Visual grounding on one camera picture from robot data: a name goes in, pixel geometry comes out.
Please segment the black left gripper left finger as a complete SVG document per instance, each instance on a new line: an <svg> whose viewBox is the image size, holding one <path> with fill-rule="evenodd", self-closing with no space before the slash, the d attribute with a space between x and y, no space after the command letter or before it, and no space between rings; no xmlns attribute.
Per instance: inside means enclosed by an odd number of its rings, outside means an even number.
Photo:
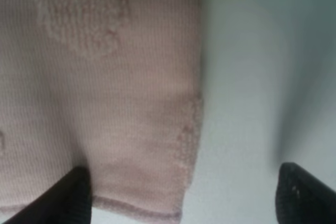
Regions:
<svg viewBox="0 0 336 224"><path fill-rule="evenodd" d="M9 218L7 224L91 223L89 170L75 167L39 198Z"/></svg>

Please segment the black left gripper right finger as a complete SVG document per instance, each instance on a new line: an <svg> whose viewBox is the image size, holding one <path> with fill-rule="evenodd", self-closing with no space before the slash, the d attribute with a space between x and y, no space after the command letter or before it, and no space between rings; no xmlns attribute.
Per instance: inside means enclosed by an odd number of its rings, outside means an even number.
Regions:
<svg viewBox="0 0 336 224"><path fill-rule="evenodd" d="M283 163L275 209L278 223L335 223L335 191L296 163Z"/></svg>

